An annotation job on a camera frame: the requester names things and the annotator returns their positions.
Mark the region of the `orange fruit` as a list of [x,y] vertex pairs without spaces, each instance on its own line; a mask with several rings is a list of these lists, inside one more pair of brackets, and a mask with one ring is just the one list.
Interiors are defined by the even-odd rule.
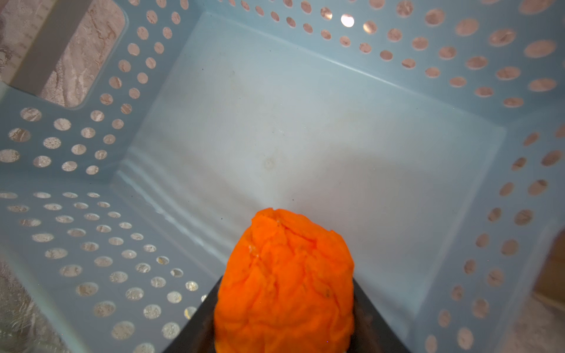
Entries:
[[337,232],[259,211],[227,262],[214,310],[218,352],[345,352],[355,263]]

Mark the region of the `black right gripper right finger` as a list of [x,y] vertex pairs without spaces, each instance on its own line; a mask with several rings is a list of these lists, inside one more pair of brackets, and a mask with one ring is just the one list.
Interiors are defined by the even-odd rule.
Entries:
[[350,353],[410,353],[356,279],[353,284],[355,331],[350,340]]

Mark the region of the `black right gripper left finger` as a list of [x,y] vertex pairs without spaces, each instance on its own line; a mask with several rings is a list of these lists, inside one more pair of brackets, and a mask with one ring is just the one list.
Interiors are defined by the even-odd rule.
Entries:
[[215,349],[214,310],[218,302],[220,277],[196,313],[164,353],[213,353]]

